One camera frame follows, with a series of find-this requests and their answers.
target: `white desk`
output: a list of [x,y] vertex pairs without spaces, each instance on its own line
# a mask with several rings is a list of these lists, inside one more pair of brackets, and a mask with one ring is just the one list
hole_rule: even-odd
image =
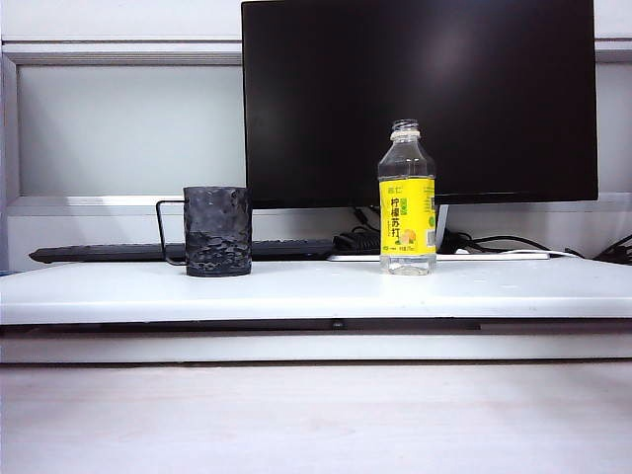
[[[445,262],[427,277],[374,263],[255,263],[249,276],[195,278],[167,264],[75,264],[0,278],[4,325],[474,318],[480,331],[7,334],[2,360],[229,361],[632,356],[632,268],[580,259]],[[539,318],[539,326],[529,318]],[[542,321],[573,321],[553,331]],[[508,330],[508,323],[513,330]]]
[[162,263],[74,264],[0,278],[0,324],[286,318],[632,317],[632,267],[581,259],[444,262],[431,276],[376,263],[256,262],[197,278]]

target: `desk surface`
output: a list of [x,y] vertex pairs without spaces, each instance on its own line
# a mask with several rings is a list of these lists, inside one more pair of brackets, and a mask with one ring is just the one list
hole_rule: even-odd
[[71,264],[0,278],[2,324],[288,318],[632,317],[632,267],[581,259],[443,262],[431,276],[376,263],[257,262],[248,276]]
[[629,473],[632,363],[1,368],[2,473]]

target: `monitor stand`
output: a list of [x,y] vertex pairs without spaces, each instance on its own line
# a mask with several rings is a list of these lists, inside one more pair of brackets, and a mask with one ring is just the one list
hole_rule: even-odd
[[[436,246],[440,248],[445,235],[445,225],[447,223],[448,204],[440,204],[438,207],[438,217],[436,220]],[[505,260],[548,260],[549,254],[438,254],[436,259],[439,262],[445,261],[505,261]],[[379,255],[332,255],[327,259],[330,262],[379,262]]]

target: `plastic bottle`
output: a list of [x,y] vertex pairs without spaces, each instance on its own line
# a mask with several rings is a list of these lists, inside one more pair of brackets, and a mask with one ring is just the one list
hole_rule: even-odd
[[393,275],[428,275],[436,267],[435,162],[416,120],[393,122],[393,145],[377,167],[380,267]]

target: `black mug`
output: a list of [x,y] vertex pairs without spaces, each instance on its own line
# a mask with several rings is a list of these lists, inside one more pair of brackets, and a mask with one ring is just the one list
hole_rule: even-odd
[[[160,244],[165,262],[186,265],[191,277],[234,277],[250,273],[252,267],[252,204],[246,188],[184,188],[185,199],[156,202]],[[185,204],[184,262],[169,258],[165,247],[160,205]]]

